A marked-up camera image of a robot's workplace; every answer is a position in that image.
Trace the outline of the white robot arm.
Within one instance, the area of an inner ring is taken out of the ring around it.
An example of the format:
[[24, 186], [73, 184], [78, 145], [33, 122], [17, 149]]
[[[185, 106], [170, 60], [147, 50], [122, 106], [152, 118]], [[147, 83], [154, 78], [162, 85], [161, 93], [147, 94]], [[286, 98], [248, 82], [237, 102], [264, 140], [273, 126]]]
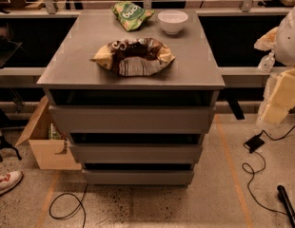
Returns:
[[285, 71], [268, 78], [258, 112], [258, 125], [277, 125], [295, 106], [295, 6], [280, 25], [258, 39], [254, 47], [269, 50], [258, 65], [260, 72], [269, 73], [275, 62], [286, 66]]

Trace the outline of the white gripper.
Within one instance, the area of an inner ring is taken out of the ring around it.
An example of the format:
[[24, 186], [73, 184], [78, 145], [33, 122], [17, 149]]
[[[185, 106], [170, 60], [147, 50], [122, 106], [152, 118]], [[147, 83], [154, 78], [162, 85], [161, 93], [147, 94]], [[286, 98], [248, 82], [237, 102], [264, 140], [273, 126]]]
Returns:
[[[278, 28], [273, 28], [260, 37], [254, 48], [269, 51], [275, 48]], [[289, 110], [295, 106], [295, 67], [280, 74], [271, 74], [268, 81], [266, 102], [258, 110], [259, 124], [280, 124]]]

